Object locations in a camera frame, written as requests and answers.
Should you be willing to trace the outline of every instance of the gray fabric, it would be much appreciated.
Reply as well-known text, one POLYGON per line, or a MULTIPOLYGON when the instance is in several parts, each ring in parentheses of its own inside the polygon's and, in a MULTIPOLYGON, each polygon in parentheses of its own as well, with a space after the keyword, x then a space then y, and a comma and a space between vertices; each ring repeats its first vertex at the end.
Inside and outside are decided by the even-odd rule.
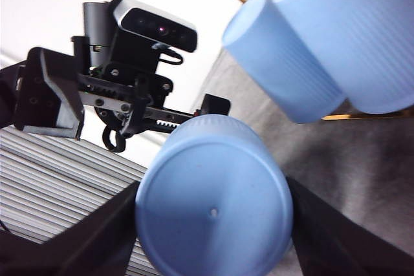
MULTIPOLYGON (((194 107, 204 93, 231 100, 286 175, 414 256, 413 118, 292 123, 223 50, 194 107)), ((293 249, 270 275, 301 275, 293 249)))

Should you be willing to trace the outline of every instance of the ribbed cup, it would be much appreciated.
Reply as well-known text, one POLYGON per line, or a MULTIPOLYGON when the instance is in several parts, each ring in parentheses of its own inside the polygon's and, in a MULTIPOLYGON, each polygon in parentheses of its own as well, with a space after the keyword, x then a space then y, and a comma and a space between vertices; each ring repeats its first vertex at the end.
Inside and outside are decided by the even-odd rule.
POLYGON ((274 0, 359 110, 414 104, 414 0, 274 0))
POLYGON ((136 228, 165 276, 266 275, 289 244, 292 199, 249 126, 198 116, 174 130, 146 172, 136 228))
POLYGON ((227 26, 223 45, 296 123, 322 118, 345 98, 272 0, 248 0, 227 26))

